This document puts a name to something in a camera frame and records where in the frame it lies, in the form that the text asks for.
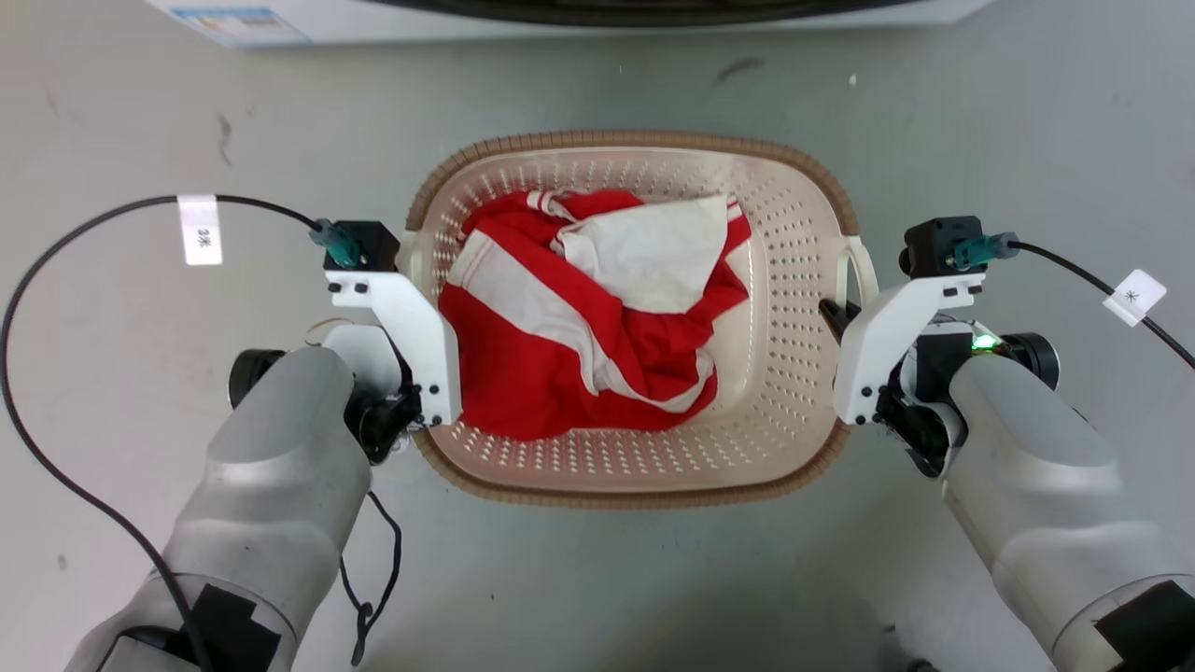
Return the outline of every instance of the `plastic basket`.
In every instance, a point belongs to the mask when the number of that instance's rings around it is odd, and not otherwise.
[[[713,403],[668,432],[582,429],[539,441],[464,423],[417,438],[467,491],[574,507],[678,507],[779,495],[822,474],[848,428],[834,414],[838,344],[817,301],[864,298],[875,274],[846,194],[808,155],[779,145],[674,133],[553,133],[480,142],[445,161],[407,219],[404,270],[433,301],[484,202],[527,189],[627,189],[645,201],[729,193],[753,226],[728,257],[750,300],[715,324]]]

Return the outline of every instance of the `green led light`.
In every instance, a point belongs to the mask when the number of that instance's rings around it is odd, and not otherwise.
[[[974,341],[972,341],[972,349],[991,350],[998,344],[1000,344],[1000,340],[997,338],[995,336],[992,336],[991,334],[980,334],[979,336],[975,336]]]

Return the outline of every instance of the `concrete floor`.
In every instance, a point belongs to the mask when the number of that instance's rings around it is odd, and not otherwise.
[[[238,193],[398,226],[431,167],[473,141],[661,128],[817,157],[851,194],[882,282],[899,280],[906,227],[974,213],[1113,282],[1148,269],[1171,288],[1156,318],[1195,342],[1185,0],[999,0],[936,30],[272,53],[225,50],[137,0],[7,2],[0,19],[2,286],[68,227],[136,197]],[[719,81],[743,59],[761,65]],[[306,236],[223,218],[219,269],[183,265],[167,210],[114,222],[51,265],[16,334],[33,434],[158,543],[227,416],[233,355],[299,346],[333,314]],[[1121,447],[1142,506],[1195,560],[1191,373],[1099,300],[1021,258],[974,314],[1054,340],[1062,395]],[[149,564],[0,432],[0,660],[59,670]],[[871,429],[811,487],[728,508],[502,506],[412,453],[379,469],[375,490],[406,545],[370,672],[880,670],[889,624],[945,671],[1050,668],[937,487]],[[367,509],[347,551],[364,594],[385,582],[388,545]],[[295,668],[347,668],[353,623],[337,588]]]

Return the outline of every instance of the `label tag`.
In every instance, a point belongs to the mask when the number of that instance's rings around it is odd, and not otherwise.
[[[220,213],[216,197],[178,196],[178,216],[183,224],[183,255],[186,265],[220,265]]]
[[[225,44],[277,47],[311,42],[299,29],[269,7],[174,7],[171,13],[178,20]]]
[[[1129,326],[1136,326],[1145,313],[1150,312],[1163,297],[1166,286],[1158,282],[1148,273],[1136,269],[1116,286],[1116,291],[1104,299],[1104,307],[1124,320]]]

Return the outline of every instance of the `white box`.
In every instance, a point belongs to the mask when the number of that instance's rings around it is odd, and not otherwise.
[[[154,7],[228,47],[281,47],[357,42],[429,42],[502,37],[630,35],[940,25],[992,0],[924,0],[875,10],[707,29],[593,29],[533,25],[407,10],[367,0],[147,0]]]

